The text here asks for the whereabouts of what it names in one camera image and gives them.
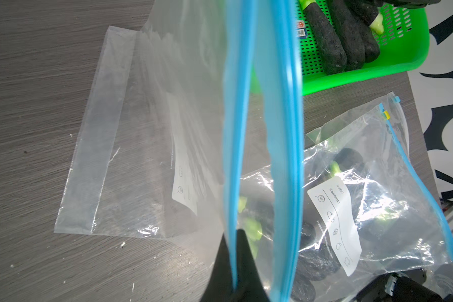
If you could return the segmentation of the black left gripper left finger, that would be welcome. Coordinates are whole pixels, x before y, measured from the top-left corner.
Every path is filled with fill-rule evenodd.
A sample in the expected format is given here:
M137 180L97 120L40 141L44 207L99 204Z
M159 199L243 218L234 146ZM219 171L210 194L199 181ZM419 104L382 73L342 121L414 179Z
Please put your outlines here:
M230 266L229 248L225 237L220 241L210 280L200 302L231 301L233 295L232 269Z

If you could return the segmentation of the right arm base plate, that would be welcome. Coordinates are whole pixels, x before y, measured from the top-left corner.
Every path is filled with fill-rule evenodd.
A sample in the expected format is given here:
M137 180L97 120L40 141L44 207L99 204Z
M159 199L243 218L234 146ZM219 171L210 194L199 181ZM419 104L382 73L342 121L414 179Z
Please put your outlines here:
M384 274L344 301L453 301L453 293L443 298L424 286L427 277L426 269Z

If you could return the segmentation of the lifted clear zip-top bag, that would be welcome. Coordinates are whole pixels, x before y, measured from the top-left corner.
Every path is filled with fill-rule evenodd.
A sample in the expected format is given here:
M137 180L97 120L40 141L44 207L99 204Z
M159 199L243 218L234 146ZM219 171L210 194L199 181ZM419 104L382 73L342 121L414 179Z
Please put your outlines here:
M401 107L401 99L394 92L390 92L365 104L349 109L321 127L308 132L305 135L306 148L328 139L332 135L341 131L341 129L346 127L348 124L361 117L363 114L373 108L379 108L379 104L382 104L384 110L390 114L391 126L393 127L403 150L406 155L409 156L410 136L408 123L405 113Z

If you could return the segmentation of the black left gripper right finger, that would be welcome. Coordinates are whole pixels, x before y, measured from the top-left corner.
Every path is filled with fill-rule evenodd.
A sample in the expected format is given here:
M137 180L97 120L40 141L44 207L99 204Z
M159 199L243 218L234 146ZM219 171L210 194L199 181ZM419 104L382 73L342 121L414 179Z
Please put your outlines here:
M257 271L246 232L237 230L237 274L238 283L234 301L266 301L266 294Z

